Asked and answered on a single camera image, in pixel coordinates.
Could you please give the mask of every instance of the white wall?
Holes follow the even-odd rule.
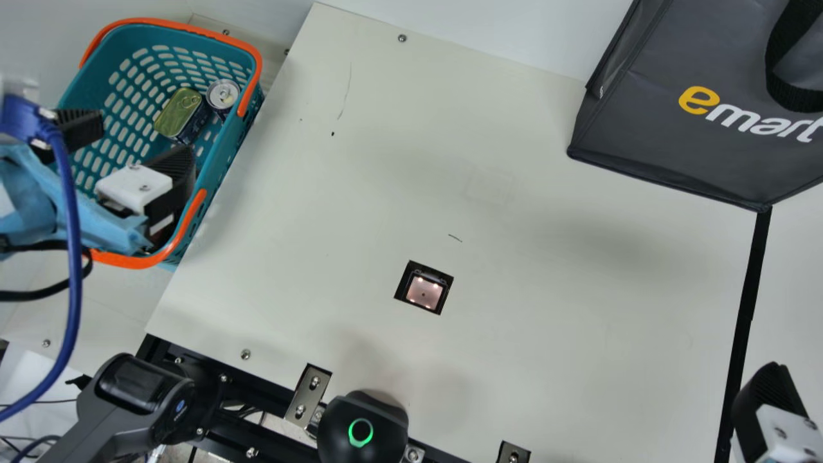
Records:
[[[324,0],[333,7],[587,80],[631,0]],[[195,14],[290,44],[312,0],[188,0]]]
[[[40,83],[40,103],[56,105],[86,46],[110,22],[156,16],[186,22],[185,0],[5,0],[0,14],[0,72]]]

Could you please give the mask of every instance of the white table surface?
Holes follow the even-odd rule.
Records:
[[[147,330],[478,463],[710,461],[755,215],[571,161],[582,96],[315,5]],[[393,299],[408,260],[441,316]]]

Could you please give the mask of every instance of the black cable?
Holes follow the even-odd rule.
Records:
[[[67,248],[68,244],[66,241],[49,240],[28,246],[0,246],[0,253],[26,252],[30,250],[66,250]],[[83,278],[85,278],[91,273],[93,260],[91,259],[91,251],[89,251],[88,248],[83,247],[82,253],[87,260],[86,266],[83,267]],[[49,287],[35,289],[34,291],[0,291],[0,302],[37,301],[38,299],[53,296],[66,288],[68,288],[68,278]]]
[[[67,404],[68,402],[77,402],[77,399],[65,399],[65,400],[38,400],[36,402],[32,402],[33,404]],[[0,404],[0,407],[6,408],[11,406],[12,404]]]
[[[0,437],[0,441],[5,442],[6,445],[8,446],[8,448],[12,449],[13,451],[15,451],[17,453],[20,453],[20,448],[16,445],[12,444],[8,440],[6,440],[5,437]],[[26,458],[37,458],[37,455],[27,455]]]
[[[37,448],[41,444],[44,444],[48,441],[59,441],[59,440],[60,440],[60,436],[55,436],[53,434],[50,435],[50,436],[43,436],[40,439],[37,439],[36,441],[30,443],[29,445],[23,447],[23,450],[21,450],[19,453],[17,453],[17,456],[12,458],[11,463],[20,463],[24,458],[26,458],[29,455],[30,451],[33,451],[35,448]]]

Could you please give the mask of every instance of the can lid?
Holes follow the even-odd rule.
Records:
[[[155,121],[155,130],[168,138],[180,135],[189,120],[202,105],[200,92],[189,87],[177,90]]]
[[[235,105],[240,99],[240,86],[230,79],[212,82],[206,92],[208,104],[216,110],[225,110]]]

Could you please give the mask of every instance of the black metal pole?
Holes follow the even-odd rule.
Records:
[[[766,252],[766,239],[769,236],[771,222],[771,208],[757,214],[755,232],[751,238],[749,250],[749,265],[746,268],[746,278],[743,280],[743,290],[740,296],[740,308],[737,310],[737,325],[734,329],[732,341],[732,356],[728,363],[726,377],[726,394],[723,397],[723,410],[720,414],[720,429],[718,443],[714,451],[714,463],[728,463],[729,452],[732,449],[732,404],[743,380],[743,365],[746,363],[746,346],[749,344],[751,320],[755,315],[757,290],[760,286],[760,271],[763,269],[763,257]]]

